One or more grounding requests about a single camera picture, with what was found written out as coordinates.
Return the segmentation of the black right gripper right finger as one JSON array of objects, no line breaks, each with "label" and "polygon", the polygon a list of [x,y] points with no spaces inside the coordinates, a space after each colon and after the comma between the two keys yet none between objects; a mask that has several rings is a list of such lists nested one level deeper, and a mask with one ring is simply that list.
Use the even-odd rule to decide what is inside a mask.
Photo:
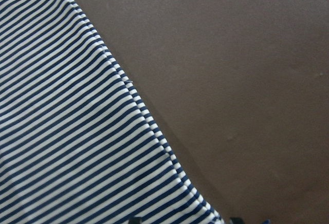
[{"label": "black right gripper right finger", "polygon": [[244,220],[240,217],[230,217],[229,224],[244,224]]}]

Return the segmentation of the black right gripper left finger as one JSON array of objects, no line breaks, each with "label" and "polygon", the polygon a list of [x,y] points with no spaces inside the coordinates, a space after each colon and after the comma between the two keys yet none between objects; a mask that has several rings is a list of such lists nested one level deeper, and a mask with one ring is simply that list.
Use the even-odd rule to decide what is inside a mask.
[{"label": "black right gripper left finger", "polygon": [[129,224],[141,224],[141,217],[132,217],[129,219]]}]

